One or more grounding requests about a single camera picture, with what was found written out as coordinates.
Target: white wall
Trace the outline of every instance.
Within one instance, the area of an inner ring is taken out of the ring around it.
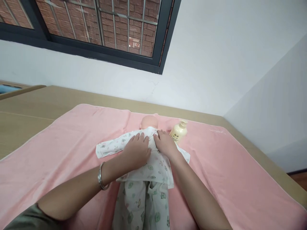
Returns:
[[[0,41],[0,79],[224,115],[306,25],[305,0],[182,0],[162,76]]]
[[[307,168],[307,35],[225,118],[286,172]]]

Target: lotion bottle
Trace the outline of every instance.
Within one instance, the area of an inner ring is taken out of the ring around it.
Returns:
[[[170,132],[170,136],[177,144],[187,133],[186,125],[188,122],[186,120],[180,121],[181,122],[176,124]]]

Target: bottle label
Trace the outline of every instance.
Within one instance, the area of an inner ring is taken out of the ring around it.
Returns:
[[[175,142],[177,142],[177,141],[179,141],[179,135],[177,135],[176,133],[174,133],[173,135],[171,135],[171,137],[172,137],[172,139],[175,141]]]

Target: window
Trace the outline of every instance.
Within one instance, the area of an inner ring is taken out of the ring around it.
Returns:
[[[0,39],[162,74],[181,0],[0,0]]]

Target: bracelet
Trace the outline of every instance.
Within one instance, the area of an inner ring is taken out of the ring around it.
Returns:
[[[99,182],[99,185],[100,185],[100,187],[101,187],[102,190],[107,190],[107,189],[110,187],[110,184],[108,184],[106,187],[104,187],[103,184],[102,184],[102,181],[101,181],[101,168],[102,168],[102,165],[103,165],[104,163],[105,163],[105,161],[102,162],[101,165],[100,165],[100,167],[99,167],[98,182]]]

